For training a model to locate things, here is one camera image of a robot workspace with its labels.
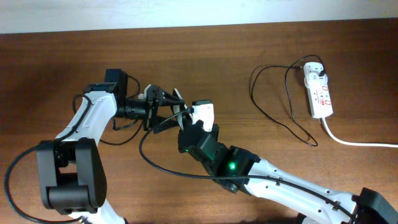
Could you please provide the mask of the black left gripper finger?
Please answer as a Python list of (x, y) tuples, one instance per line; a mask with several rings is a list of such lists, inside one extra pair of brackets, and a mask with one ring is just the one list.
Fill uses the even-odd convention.
[(185, 104), (183, 99), (173, 96), (161, 88), (156, 91), (155, 101), (158, 102), (159, 106), (177, 106)]
[(176, 120), (168, 120), (166, 121), (166, 117), (163, 116), (156, 116), (152, 119), (152, 127), (154, 128), (154, 134), (161, 133), (170, 128), (174, 128), (179, 126)]

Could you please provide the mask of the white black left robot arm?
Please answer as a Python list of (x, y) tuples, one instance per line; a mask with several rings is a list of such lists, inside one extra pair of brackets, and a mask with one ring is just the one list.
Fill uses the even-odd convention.
[(127, 96), (129, 75), (106, 70), (104, 82), (88, 85), (82, 104), (68, 126), (37, 148), (40, 193), (45, 208), (85, 223), (126, 223), (106, 199), (107, 182), (98, 143), (112, 118), (141, 120), (144, 129), (159, 124), (161, 106), (182, 106), (176, 91), (149, 85), (143, 94)]

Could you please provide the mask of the black Galaxy smartphone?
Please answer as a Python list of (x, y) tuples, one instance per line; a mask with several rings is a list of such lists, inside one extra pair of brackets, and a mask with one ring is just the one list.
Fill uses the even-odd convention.
[[(173, 96), (175, 96), (176, 98), (179, 98), (180, 100), (183, 100), (181, 94), (179, 93), (179, 91), (174, 88), (173, 89)], [(172, 112), (173, 114), (181, 112), (183, 110), (186, 110), (188, 107), (185, 103), (183, 103), (182, 105), (175, 105), (173, 106)], [(185, 126), (191, 124), (192, 119), (190, 117), (189, 114), (180, 114), (178, 116), (175, 117), (175, 119), (177, 120), (178, 125), (180, 126), (180, 129), (183, 130)]]

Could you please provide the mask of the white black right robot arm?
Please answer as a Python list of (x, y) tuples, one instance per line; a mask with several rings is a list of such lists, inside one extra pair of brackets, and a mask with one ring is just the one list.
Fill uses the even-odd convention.
[(333, 190), (285, 172), (258, 155), (218, 142), (218, 125), (183, 124), (178, 149), (200, 162), (214, 182), (236, 193), (265, 198), (317, 223), (397, 223), (397, 210), (378, 192)]

